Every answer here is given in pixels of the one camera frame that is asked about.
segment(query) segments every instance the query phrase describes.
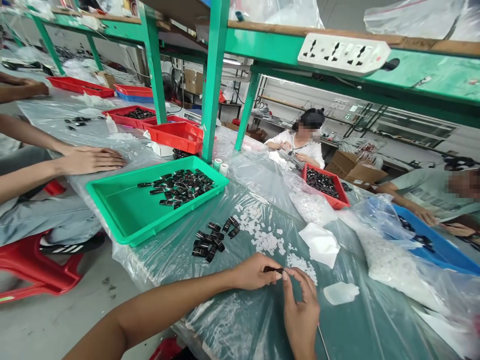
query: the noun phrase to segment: gray pants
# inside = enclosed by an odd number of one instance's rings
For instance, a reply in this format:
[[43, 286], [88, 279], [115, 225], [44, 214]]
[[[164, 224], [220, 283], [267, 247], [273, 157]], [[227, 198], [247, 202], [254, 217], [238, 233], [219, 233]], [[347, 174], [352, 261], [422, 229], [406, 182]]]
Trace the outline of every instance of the gray pants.
[[[50, 160], [45, 149], [27, 146], [0, 157], [0, 176]], [[78, 195], [58, 195], [30, 200], [43, 186], [20, 196], [12, 209], [0, 216], [0, 246], [30, 235], [52, 231], [45, 237], [50, 244], [79, 244], [101, 228], [93, 212]]]

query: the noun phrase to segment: needle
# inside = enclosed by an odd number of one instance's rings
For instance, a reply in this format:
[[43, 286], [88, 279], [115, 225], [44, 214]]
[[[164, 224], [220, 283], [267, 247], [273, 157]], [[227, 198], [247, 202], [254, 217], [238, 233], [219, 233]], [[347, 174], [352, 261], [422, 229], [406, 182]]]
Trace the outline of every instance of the needle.
[[323, 348], [325, 349], [326, 358], [330, 360], [329, 352], [327, 351], [327, 346], [325, 345], [324, 336], [322, 335], [322, 330], [320, 330], [320, 324], [318, 325], [318, 332], [320, 333], [321, 342], [323, 343]]

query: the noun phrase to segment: sneaker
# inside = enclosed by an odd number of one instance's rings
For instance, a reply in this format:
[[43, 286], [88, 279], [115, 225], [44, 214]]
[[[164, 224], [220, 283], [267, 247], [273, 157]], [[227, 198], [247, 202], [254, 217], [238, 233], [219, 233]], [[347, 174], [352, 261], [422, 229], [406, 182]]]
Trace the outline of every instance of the sneaker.
[[73, 254], [81, 254], [87, 253], [92, 250], [96, 250], [103, 245], [105, 242], [105, 235], [103, 233], [96, 234], [91, 239], [81, 242], [78, 244], [70, 244], [70, 245], [50, 245], [48, 244], [44, 238], [42, 237], [40, 241], [40, 252], [42, 254], [62, 254], [62, 255], [73, 255]]

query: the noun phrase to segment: white shirt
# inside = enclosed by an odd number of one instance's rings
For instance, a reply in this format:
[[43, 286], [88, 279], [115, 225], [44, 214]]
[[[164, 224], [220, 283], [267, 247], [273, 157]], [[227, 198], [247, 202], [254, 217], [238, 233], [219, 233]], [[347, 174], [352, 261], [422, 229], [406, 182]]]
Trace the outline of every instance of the white shirt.
[[277, 136], [272, 137], [265, 141], [265, 144], [268, 143], [276, 143], [280, 144], [281, 142], [290, 143], [291, 148], [295, 154], [305, 154], [308, 157], [314, 159], [317, 163], [320, 164], [320, 168], [323, 169], [325, 167], [325, 161], [322, 156], [322, 146], [313, 141], [307, 142], [304, 146], [295, 147], [295, 137], [296, 133], [290, 133], [289, 130], [285, 130], [284, 132], [279, 133]]

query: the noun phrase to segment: green plastic tray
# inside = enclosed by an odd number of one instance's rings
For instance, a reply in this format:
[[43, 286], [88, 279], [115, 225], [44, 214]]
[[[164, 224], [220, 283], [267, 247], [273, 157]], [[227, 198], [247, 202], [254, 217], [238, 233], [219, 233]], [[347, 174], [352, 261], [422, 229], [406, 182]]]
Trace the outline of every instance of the green plastic tray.
[[[192, 201], [173, 206], [160, 205], [164, 194], [150, 195], [152, 187], [137, 187], [138, 183], [158, 180], [177, 170], [201, 170], [212, 179], [214, 188]], [[123, 245], [138, 246], [160, 230], [174, 223], [207, 200], [224, 191], [229, 179], [196, 156], [184, 157], [160, 165], [91, 181], [86, 189], [105, 218], [115, 240]]]

